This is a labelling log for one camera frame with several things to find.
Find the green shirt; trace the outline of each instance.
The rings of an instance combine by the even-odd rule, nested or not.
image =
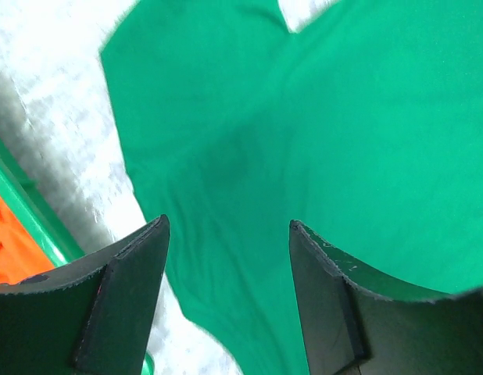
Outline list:
[[[142,0],[102,52],[184,314],[245,375],[307,373],[288,224],[440,291],[483,284],[483,1]]]

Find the orange item in basket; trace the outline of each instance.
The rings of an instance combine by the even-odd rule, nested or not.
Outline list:
[[[54,266],[0,197],[0,284],[20,281]]]

